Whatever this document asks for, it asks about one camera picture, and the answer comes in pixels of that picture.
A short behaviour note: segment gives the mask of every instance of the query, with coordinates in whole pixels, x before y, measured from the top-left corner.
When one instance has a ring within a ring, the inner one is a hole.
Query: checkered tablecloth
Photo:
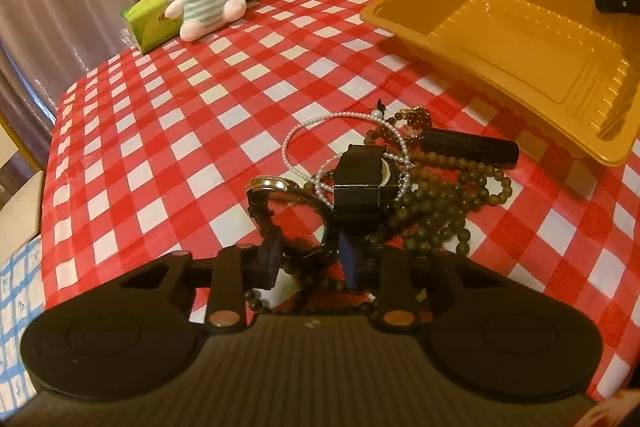
[[[520,144],[513,197],[470,217],[471,256],[594,320],[605,350],[590,393],[610,396],[640,352],[640,143],[620,168],[572,157],[362,23],[367,1],[261,0],[203,42],[130,50],[78,80],[60,104],[44,194],[47,306],[167,251],[198,258],[256,241],[245,185],[287,174],[278,145],[298,122],[370,112],[379,98],[392,112],[423,104],[435,126]],[[369,128],[316,126],[290,158],[315,172]]]
[[[36,237],[0,267],[0,419],[35,395],[19,346],[27,325],[44,309],[41,243]]]

